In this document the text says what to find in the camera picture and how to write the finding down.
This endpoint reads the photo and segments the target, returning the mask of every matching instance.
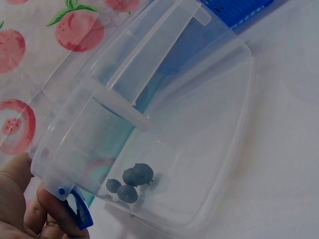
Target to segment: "finger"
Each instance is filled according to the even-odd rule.
[[[12,225],[0,222],[0,239],[33,239]]]
[[[25,199],[23,193],[32,174],[31,159],[27,153],[20,154],[0,169],[0,221],[24,229]]]
[[[68,238],[72,239],[89,239],[87,230],[79,230],[72,216],[65,209],[63,203],[47,192],[42,186],[37,191],[37,197],[40,205],[46,209],[58,223],[61,230],[65,232]]]
[[[15,184],[24,192],[33,177],[30,171],[31,162],[27,153],[14,157],[0,170],[0,180],[8,179],[10,185]]]
[[[24,215],[24,224],[37,235],[39,235],[46,222],[46,219],[46,210],[40,205],[37,197],[33,198],[31,204],[26,209]]]
[[[61,239],[64,236],[60,226],[51,216],[48,216],[46,226],[43,228],[39,239]]]

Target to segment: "clear plastic container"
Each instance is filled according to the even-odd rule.
[[[215,37],[204,50],[170,73],[163,70],[192,48],[183,44],[189,43],[185,37],[196,44],[206,34]],[[212,218],[236,165],[252,72],[247,46],[199,2],[154,0],[65,88],[67,97],[36,143],[32,172],[61,200],[80,188],[154,228],[190,236]],[[145,102],[145,111],[135,107],[139,102]],[[121,123],[135,129],[110,173],[97,177],[86,171],[105,156]],[[136,163],[148,164],[154,177],[137,187],[138,200],[128,204],[106,182],[123,184],[124,170]]]

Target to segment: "dark blue berry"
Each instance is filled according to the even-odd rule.
[[[132,175],[133,174],[134,174],[134,169],[133,168],[129,168],[129,169],[125,170],[124,173],[123,173],[123,181],[127,185],[131,185],[131,186],[136,187],[136,185],[134,184],[134,181],[132,179]]]
[[[150,184],[153,181],[154,172],[145,163],[137,163],[133,168],[133,174],[131,179],[134,182],[134,186],[141,186],[144,184]]]
[[[116,180],[116,179],[109,179],[106,183],[106,188],[111,192],[111,193],[117,193],[119,187],[121,187],[121,183]]]
[[[131,185],[123,185],[118,189],[118,197],[123,202],[134,203],[138,200],[138,193]]]

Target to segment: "white tablecloth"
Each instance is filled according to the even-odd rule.
[[[319,235],[319,1],[290,0],[241,34],[256,60],[242,158],[210,226],[196,239]],[[94,239],[170,238],[130,215],[91,207]]]

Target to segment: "fabric with peach print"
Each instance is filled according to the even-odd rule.
[[[11,5],[20,5],[20,4],[24,4],[27,1],[28,0],[6,0],[6,2]]]
[[[0,151],[16,155],[28,151],[35,135],[35,114],[25,102],[8,99],[0,102],[2,122]]]
[[[135,11],[140,5],[140,0],[103,0],[103,1],[110,8],[119,12],[132,12],[132,11]]]
[[[25,54],[25,40],[14,29],[0,30],[0,74],[15,69]]]
[[[98,46],[104,37],[104,26],[97,16],[97,9],[82,5],[78,0],[66,0],[66,9],[59,12],[47,25],[57,24],[56,40],[65,49],[87,52]]]

